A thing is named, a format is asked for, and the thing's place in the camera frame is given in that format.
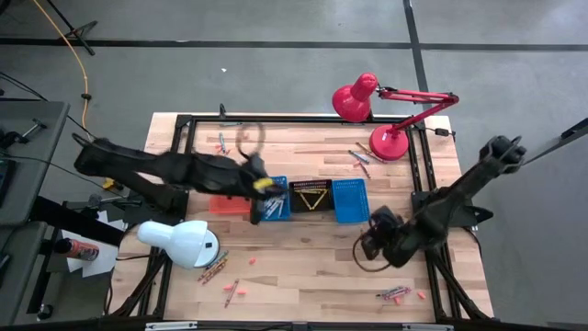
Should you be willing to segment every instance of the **small bottle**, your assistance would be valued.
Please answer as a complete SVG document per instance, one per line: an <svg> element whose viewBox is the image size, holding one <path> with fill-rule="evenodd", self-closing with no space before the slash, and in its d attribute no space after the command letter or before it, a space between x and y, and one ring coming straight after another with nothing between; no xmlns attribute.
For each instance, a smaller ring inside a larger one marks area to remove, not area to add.
<svg viewBox="0 0 588 331"><path fill-rule="evenodd" d="M100 248L97 245L70 238L58 240L53 250L55 253L65 254L66 257L77 258L83 261L94 261L100 252Z"/></svg>

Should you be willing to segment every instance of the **paper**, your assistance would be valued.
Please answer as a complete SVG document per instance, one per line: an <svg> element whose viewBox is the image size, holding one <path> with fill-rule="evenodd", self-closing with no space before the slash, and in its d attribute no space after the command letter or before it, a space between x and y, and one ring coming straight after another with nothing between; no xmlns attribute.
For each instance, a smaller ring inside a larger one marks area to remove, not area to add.
<svg viewBox="0 0 588 331"><path fill-rule="evenodd" d="M99 222L106 223L112 227L115 227L119 230L124 231L127 228L127 224L125 224L122 220L108 222L108 214L106 211L99 211L98 212L98 219ZM119 248L113 245L104 244L98 242L96 240L88 239L82 237L79 234L74 234L69 231L62 230L63 238L70 238L79 240L82 242L90 243L97 245L100 249L100 253L98 257L94 261L82 261L76 258L67 258L67 266L70 270L76 271L79 268L82 269L82 277L89 277L94 276L97 274L109 272L114 268L114 265L117 263L117 256L119 255Z"/></svg>

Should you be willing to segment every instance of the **red desk lamp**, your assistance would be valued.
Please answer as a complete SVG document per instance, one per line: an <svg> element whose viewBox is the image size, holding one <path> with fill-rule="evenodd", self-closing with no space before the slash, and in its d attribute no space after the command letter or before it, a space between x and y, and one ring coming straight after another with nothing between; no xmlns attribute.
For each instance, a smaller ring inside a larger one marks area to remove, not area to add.
<svg viewBox="0 0 588 331"><path fill-rule="evenodd" d="M371 113L369 96L374 91L378 92L378 97L382 99L410 101L415 104L435 104L434 107L399 124L382 125L371 133L369 147L375 155L384 160L398 160L408 150L408 138L404 129L459 102L459 97L452 93L430 93L381 87L374 74L365 73L360 75L352 86L343 86L334 92L333 108L344 120L364 121Z"/></svg>

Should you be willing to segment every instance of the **black tray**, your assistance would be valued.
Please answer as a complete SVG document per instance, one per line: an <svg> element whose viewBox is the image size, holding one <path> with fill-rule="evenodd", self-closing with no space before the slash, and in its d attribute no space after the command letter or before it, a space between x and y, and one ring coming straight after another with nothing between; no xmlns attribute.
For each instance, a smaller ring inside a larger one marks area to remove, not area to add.
<svg viewBox="0 0 588 331"><path fill-rule="evenodd" d="M326 195L322 198L321 202L319 202L319 204L312 211L332 211L334 209L332 190L333 181L331 179L290 182L288 185L291 212L310 212L309 208L306 206L306 204L300 197L300 194L296 192L296 190L298 189L326 188ZM316 202L316 200L319 199L320 196L320 194L304 194L304 198L306 198L306 201L308 201L311 206L314 205L314 203Z"/></svg>

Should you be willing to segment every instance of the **red lamp shade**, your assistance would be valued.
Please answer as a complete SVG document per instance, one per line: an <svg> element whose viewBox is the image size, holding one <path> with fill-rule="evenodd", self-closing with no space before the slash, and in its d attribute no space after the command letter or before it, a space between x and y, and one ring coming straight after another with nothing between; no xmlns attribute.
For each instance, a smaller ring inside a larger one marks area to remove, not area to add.
<svg viewBox="0 0 588 331"><path fill-rule="evenodd" d="M360 75L352 86L343 86L334 92L334 111L346 121L355 123L364 121L371 111L369 96L376 87L378 87L378 78L374 74Z"/></svg>

